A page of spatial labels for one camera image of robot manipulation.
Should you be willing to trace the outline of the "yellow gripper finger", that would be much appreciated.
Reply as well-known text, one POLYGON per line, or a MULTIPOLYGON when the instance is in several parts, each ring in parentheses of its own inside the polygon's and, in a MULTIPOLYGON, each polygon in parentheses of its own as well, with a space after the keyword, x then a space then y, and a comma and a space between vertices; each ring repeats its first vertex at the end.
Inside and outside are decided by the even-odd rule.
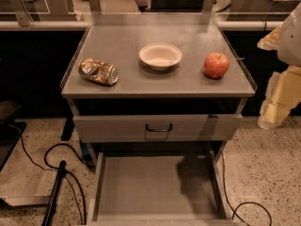
POLYGON ((276 50, 278 48, 278 37, 280 29, 281 26, 278 26, 264 38, 260 39, 260 41, 257 43, 257 47, 266 51, 276 50))
POLYGON ((279 127, 301 103, 301 67, 289 66, 283 73, 273 72, 262 102, 258 125, 265 130, 279 127))

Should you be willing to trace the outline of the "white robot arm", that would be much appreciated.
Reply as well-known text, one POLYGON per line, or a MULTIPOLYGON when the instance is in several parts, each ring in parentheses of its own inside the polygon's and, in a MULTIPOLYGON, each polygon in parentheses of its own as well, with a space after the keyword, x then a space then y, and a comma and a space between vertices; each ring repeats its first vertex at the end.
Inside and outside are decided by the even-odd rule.
POLYGON ((262 50, 276 50, 277 58, 289 65, 283 73, 273 72, 261 104, 258 125, 270 130, 279 127, 301 103, 301 4, 258 42, 262 50))

